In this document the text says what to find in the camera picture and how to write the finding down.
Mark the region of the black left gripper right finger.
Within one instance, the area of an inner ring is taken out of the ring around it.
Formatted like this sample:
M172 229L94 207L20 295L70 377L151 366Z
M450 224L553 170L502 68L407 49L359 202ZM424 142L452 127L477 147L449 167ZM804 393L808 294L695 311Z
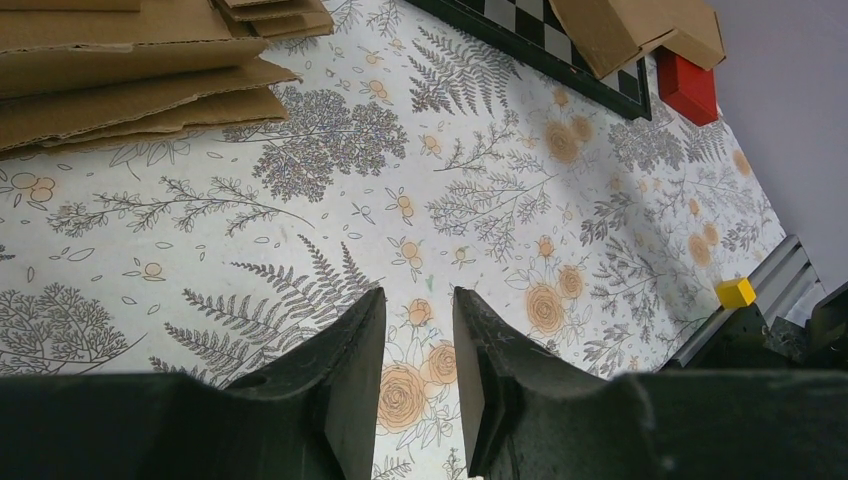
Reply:
M605 380L457 288L467 472L484 479L843 479L847 370L704 369Z

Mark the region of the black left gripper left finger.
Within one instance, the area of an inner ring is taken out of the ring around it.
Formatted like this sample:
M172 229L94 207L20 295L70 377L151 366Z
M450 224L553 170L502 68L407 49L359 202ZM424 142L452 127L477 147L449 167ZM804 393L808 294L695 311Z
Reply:
M184 373L1 381L5 479L366 479L386 298L225 388Z

